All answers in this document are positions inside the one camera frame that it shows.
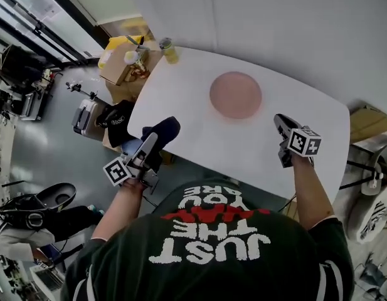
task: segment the round plate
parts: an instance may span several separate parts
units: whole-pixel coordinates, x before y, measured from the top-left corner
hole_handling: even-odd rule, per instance
[[[245,119],[258,110],[262,102],[262,91],[251,76],[231,71],[213,81],[210,100],[214,108],[225,117]]]

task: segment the person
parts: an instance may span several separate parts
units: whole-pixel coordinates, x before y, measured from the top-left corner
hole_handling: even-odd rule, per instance
[[[342,223],[308,159],[293,154],[300,222],[225,180],[175,189],[137,218],[127,181],[68,268],[62,300],[343,300],[354,275]]]
[[[91,225],[97,225],[103,211],[97,211],[94,205],[76,206],[54,214],[41,230],[15,228],[0,218],[0,255],[11,260],[40,260],[52,266],[52,261],[39,248],[75,235]]]

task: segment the desk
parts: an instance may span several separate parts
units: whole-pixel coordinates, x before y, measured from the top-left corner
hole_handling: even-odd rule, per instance
[[[320,91],[275,71],[227,56],[177,48],[175,65],[161,58],[152,71],[129,120],[128,131],[141,137],[143,126],[169,116],[181,132],[165,150],[284,198],[294,193],[294,171],[278,159],[282,141],[275,114],[285,114],[322,136],[315,169],[333,201],[341,184],[349,148],[347,107]],[[213,80],[240,71],[260,85],[263,103],[244,120],[221,116],[209,100]]]

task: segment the white cloth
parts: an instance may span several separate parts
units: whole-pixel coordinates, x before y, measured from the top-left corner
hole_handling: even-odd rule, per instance
[[[33,248],[40,248],[55,242],[54,235],[46,230],[22,230],[6,224],[0,233],[0,255],[11,260],[33,261]]]

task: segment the person in white shirt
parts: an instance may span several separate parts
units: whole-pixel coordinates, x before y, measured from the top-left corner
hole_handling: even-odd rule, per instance
[[[94,206],[77,206],[57,212],[41,230],[15,228],[0,218],[0,255],[11,260],[37,259],[50,264],[38,248],[67,240],[79,231],[97,225],[102,216],[103,211],[96,211]]]

